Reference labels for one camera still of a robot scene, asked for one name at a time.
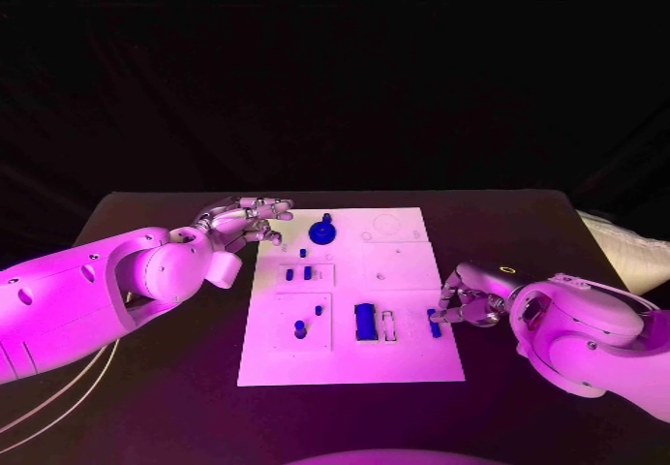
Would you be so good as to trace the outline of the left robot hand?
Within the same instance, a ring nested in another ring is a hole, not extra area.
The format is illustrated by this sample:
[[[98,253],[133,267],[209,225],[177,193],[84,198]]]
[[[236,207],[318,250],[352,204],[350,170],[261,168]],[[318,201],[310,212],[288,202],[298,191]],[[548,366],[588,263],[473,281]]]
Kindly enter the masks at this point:
[[[292,219],[291,200],[226,198],[199,213],[193,227],[205,233],[215,252],[236,254],[252,242],[282,244],[282,234],[272,230],[271,220]]]

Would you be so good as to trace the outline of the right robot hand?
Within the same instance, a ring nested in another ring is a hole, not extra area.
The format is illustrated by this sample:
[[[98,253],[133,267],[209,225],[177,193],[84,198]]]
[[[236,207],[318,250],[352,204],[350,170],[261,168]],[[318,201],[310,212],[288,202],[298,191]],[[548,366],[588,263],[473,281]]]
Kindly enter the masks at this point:
[[[510,314],[522,288],[536,281],[507,265],[461,262],[445,280],[429,322],[494,326]]]

